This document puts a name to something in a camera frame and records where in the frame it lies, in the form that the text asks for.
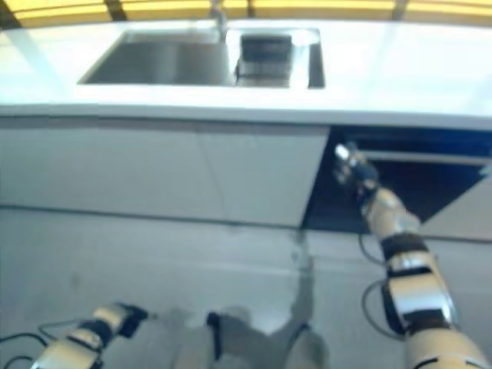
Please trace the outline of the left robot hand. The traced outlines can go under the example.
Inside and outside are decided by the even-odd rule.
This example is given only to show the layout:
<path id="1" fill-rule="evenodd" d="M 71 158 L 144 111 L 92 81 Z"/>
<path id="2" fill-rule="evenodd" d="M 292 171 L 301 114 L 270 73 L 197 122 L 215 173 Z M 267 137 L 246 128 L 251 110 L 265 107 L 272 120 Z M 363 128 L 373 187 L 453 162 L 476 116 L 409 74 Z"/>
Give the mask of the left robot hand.
<path id="1" fill-rule="evenodd" d="M 131 338 L 144 321 L 154 321 L 156 313 L 131 304 L 113 303 L 96 308 L 92 317 L 104 321 L 113 334 Z"/>

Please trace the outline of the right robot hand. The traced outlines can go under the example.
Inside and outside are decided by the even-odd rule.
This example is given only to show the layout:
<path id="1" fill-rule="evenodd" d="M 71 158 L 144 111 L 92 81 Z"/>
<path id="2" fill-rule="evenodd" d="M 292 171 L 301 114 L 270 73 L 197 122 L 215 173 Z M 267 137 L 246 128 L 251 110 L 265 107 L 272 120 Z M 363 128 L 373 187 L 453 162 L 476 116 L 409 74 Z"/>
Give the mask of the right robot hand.
<path id="1" fill-rule="evenodd" d="M 377 190 L 377 169 L 354 142 L 337 144 L 334 156 L 334 177 L 352 198 L 363 201 Z"/>

